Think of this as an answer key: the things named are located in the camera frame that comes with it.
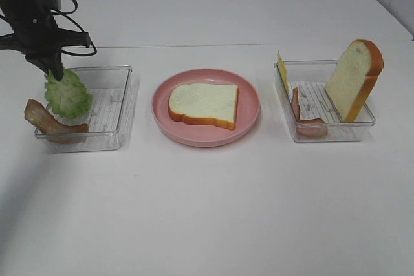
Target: bread slice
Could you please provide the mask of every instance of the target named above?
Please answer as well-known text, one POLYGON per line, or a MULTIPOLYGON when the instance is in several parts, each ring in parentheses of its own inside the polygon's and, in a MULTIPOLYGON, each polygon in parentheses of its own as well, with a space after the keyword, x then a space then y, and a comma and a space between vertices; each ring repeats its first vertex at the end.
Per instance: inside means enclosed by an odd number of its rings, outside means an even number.
POLYGON ((168 101, 171 119, 194 125, 215 125, 235 129, 237 85, 209 83, 182 84, 168 101))
POLYGON ((384 61, 369 40, 355 40, 341 55, 325 90, 343 122, 354 122, 371 93, 384 61))

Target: yellow cheese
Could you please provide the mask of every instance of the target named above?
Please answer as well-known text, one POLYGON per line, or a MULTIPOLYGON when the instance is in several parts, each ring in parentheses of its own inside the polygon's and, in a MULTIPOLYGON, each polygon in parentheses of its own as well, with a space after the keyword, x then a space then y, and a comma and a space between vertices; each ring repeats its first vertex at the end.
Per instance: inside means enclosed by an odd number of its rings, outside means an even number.
POLYGON ((289 94, 289 85, 287 84, 287 69, 285 66, 285 62, 282 60, 282 57, 280 56, 280 53, 278 51, 278 69, 280 76, 282 77, 283 84, 285 85, 285 89, 289 94))

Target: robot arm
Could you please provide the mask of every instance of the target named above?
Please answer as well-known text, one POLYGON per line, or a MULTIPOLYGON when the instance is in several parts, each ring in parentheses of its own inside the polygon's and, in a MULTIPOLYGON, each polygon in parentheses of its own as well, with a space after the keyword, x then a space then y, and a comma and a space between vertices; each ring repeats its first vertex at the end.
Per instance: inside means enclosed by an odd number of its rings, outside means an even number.
POLYGON ((0 18, 10 24, 14 33, 0 36, 0 50, 17 50, 25 59, 39 67, 46 74, 52 71, 57 80, 63 77, 61 54, 62 47, 92 46, 94 52, 80 54, 83 56, 96 53, 89 34, 67 15, 73 13, 78 4, 72 0, 75 9, 72 12, 60 11, 60 0, 0 0, 4 16, 0 18), (80 28, 80 32, 60 29, 54 15, 63 15, 80 28))

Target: white bread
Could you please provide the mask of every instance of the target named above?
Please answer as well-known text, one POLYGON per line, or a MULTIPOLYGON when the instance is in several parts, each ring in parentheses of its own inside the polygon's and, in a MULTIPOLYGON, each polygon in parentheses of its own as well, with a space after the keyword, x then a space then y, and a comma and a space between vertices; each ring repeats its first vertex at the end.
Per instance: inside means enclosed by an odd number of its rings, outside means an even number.
POLYGON ((355 40, 341 55, 325 90, 343 122, 353 122, 371 93, 384 61, 369 40, 355 40))
POLYGON ((215 125, 235 129, 237 85, 209 83, 182 84, 171 93, 171 119, 194 125, 215 125))

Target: bread crust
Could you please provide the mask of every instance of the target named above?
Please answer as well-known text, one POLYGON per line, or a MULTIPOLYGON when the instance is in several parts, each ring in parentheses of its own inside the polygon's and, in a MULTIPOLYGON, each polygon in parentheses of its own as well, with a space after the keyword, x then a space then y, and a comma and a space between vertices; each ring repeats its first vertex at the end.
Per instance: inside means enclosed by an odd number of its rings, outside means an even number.
POLYGON ((171 109, 169 106, 168 100, 168 114, 176 122, 183 122, 185 124, 191 125, 214 125, 217 127, 222 127, 229 130, 235 129, 235 121, 237 118, 237 104, 239 102, 239 88, 237 88, 237 98, 235 101, 235 115, 234 115, 234 122, 229 122, 227 120, 221 120, 217 118, 194 118, 191 116, 187 116, 186 114, 179 114, 171 109))
POLYGON ((365 102, 368 99, 369 94, 371 93, 379 74, 382 72, 382 68, 384 67, 384 60, 382 58, 381 51, 378 47, 370 40, 365 39, 357 39, 354 40, 353 43, 356 42, 363 42, 365 46, 368 48, 369 53, 371 55, 371 68, 369 69, 368 73, 365 75, 365 81, 362 84, 358 95, 356 96, 355 101, 351 105, 349 109, 348 115, 343 119, 344 122, 354 122, 356 117, 361 111, 361 108, 364 106, 365 102))

